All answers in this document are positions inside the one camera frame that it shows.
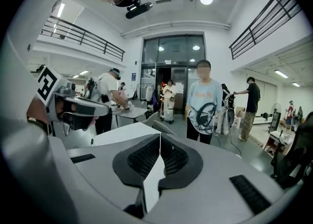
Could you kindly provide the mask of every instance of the security camera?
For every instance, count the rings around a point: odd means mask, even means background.
[[[141,15],[149,11],[153,7],[151,2],[142,4],[140,1],[136,2],[134,5],[127,8],[126,18],[132,19],[138,15]]]

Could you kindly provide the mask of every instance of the black pants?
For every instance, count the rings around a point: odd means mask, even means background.
[[[200,135],[200,142],[210,144],[212,139],[212,134],[200,134],[197,129],[192,125],[189,117],[187,118],[187,138],[192,140],[197,140]]]
[[[112,109],[110,108],[109,113],[105,116],[100,116],[96,120],[96,132],[97,135],[105,133],[111,130],[112,125]]]

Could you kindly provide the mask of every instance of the black t-shirt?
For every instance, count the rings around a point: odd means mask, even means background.
[[[248,103],[246,106],[247,112],[257,112],[258,111],[258,102],[260,97],[260,89],[255,83],[251,83],[247,88],[249,92]]]

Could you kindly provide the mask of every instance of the sneaker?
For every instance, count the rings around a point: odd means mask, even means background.
[[[238,138],[239,138],[240,140],[246,141],[245,139],[243,139],[243,138],[241,137],[241,135],[239,135]]]

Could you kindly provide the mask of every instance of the balcony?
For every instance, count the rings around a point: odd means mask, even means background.
[[[58,17],[50,16],[42,28],[41,35],[81,45],[96,52],[123,61],[125,51],[101,37]]]
[[[248,28],[229,47],[238,58],[301,11],[296,0],[270,0]]]

